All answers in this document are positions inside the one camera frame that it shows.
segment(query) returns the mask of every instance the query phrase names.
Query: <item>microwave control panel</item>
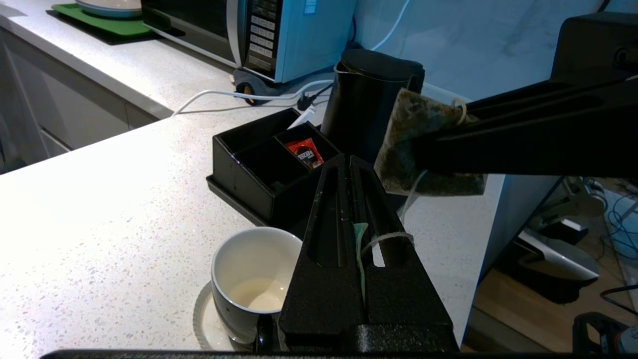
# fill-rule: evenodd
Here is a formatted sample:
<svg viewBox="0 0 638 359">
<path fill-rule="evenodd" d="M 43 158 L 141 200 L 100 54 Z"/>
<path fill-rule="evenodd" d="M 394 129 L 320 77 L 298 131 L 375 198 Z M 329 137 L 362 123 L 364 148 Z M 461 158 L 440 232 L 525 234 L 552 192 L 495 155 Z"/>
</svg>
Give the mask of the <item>microwave control panel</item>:
<svg viewBox="0 0 638 359">
<path fill-rule="evenodd" d="M 274 79 L 283 0 L 249 0 L 244 67 Z"/>
</svg>

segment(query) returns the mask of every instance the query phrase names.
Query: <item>black kettle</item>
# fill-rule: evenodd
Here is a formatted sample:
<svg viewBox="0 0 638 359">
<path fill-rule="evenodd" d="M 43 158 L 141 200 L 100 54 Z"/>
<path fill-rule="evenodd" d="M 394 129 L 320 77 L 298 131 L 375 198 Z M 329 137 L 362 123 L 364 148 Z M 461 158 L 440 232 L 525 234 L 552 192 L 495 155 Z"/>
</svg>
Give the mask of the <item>black kettle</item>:
<svg viewBox="0 0 638 359">
<path fill-rule="evenodd" d="M 423 65 L 352 49 L 342 53 L 335 72 L 321 132 L 343 153 L 373 164 L 399 90 L 421 92 Z"/>
</svg>

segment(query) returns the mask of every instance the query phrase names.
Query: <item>black organizer box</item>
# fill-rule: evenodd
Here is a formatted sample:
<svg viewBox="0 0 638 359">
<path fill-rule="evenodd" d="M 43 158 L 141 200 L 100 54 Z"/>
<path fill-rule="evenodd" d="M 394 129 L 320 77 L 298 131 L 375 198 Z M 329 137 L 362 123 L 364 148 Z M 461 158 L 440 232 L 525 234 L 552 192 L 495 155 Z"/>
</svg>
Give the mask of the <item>black organizer box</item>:
<svg viewBox="0 0 638 359">
<path fill-rule="evenodd" d="M 309 123 L 287 130 L 298 117 L 287 109 L 213 136 L 207 181 L 252 223 L 303 238 L 323 166 L 309 169 L 286 143 L 312 138 L 324 162 L 340 152 Z"/>
</svg>

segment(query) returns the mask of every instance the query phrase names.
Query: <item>speckled countertop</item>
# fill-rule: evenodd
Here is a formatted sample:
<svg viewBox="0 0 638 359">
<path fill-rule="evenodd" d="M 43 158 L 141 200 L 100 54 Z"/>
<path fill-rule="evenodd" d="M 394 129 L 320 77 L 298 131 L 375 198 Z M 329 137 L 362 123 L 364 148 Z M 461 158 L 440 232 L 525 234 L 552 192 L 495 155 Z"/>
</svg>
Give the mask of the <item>speckled countertop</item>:
<svg viewBox="0 0 638 359">
<path fill-rule="evenodd" d="M 157 116 L 197 91 L 232 90 L 223 66 L 159 41 L 108 47 L 46 15 L 55 2 L 0 0 L 0 26 Z M 210 96 L 191 109 L 208 111 L 0 177 L 0 358 L 199 348 L 193 307 L 212 255 L 253 226 L 207 188 L 211 137 L 283 108 Z M 483 196 L 422 197 L 406 216 L 458 342 L 502 184 L 490 176 Z"/>
</svg>

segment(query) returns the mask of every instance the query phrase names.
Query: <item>mug handle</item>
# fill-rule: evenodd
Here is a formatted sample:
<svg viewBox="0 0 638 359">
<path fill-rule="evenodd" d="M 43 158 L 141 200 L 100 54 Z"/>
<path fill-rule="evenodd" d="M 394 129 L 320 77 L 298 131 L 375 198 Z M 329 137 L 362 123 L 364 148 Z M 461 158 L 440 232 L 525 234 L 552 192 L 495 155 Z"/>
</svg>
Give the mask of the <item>mug handle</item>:
<svg viewBox="0 0 638 359">
<path fill-rule="evenodd" d="M 257 335 L 253 351 L 256 353 L 276 351 L 276 341 L 278 341 L 278 336 L 273 316 L 271 314 L 260 314 L 257 319 Z"/>
</svg>

